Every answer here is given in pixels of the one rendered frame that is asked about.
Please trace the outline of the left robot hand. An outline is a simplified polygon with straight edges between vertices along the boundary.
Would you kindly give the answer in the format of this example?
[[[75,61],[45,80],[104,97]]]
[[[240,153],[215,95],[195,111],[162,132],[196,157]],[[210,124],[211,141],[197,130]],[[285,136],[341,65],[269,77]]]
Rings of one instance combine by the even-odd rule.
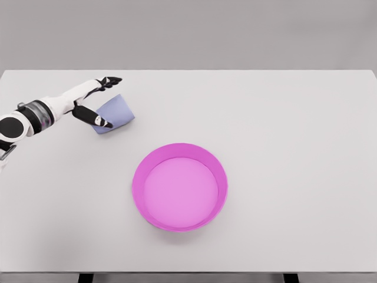
[[[83,106],[84,100],[91,94],[96,92],[105,91],[119,84],[123,79],[119,77],[103,77],[100,79],[94,79],[86,81],[68,91],[62,96],[67,98],[68,101],[73,104],[69,106],[68,112],[72,112],[72,115],[91,126],[98,126],[102,128],[112,129],[113,124],[101,117],[93,110]]]

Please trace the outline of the light blue cup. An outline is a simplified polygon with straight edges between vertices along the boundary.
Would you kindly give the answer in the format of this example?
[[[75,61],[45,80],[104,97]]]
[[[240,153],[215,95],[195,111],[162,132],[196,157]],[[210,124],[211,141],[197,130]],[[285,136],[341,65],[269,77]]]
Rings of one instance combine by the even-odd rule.
[[[135,119],[133,112],[121,94],[108,100],[95,112],[113,125],[112,128],[92,126],[97,134],[104,134],[115,130]]]

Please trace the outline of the pink round plate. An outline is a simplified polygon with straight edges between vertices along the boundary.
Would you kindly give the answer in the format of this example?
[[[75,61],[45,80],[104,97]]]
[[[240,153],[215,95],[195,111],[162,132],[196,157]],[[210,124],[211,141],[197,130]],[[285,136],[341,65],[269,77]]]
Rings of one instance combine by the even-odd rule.
[[[137,166],[132,195],[141,216],[156,228],[190,232],[222,210],[228,178],[218,158],[190,143],[173,143],[146,155]]]

